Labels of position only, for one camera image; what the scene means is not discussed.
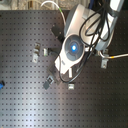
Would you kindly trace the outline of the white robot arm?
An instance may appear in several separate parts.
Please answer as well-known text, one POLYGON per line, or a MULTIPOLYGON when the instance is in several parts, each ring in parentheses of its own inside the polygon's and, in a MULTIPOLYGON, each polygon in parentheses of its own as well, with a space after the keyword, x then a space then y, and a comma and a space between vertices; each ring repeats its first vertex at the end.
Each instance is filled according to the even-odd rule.
POLYGON ((121 0, 103 0, 98 11, 80 4, 72 8, 64 28, 65 39, 55 60, 62 82, 71 84, 77 76, 66 81, 62 74, 81 63, 77 69, 77 74, 80 74, 92 52, 103 51, 109 45, 121 7, 121 0))

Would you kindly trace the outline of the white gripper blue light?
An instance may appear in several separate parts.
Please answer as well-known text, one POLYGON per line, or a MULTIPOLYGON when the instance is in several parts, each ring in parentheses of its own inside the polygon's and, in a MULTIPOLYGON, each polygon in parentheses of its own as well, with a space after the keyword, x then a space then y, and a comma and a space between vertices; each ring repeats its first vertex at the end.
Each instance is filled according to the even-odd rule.
POLYGON ((61 83, 59 72, 65 74, 72 66, 79 63, 84 55, 84 45, 78 35, 69 35, 65 38, 62 49, 55 60, 55 66, 48 69, 56 84, 61 83))

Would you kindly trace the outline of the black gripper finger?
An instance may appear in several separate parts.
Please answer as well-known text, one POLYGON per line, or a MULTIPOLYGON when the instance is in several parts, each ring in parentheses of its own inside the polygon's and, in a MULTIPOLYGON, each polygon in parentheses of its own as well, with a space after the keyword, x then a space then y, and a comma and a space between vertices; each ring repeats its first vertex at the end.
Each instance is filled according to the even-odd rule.
POLYGON ((44 89, 47 90, 53 82, 54 82, 53 77, 52 76, 48 76, 48 78, 46 79, 45 83, 43 84, 44 89))

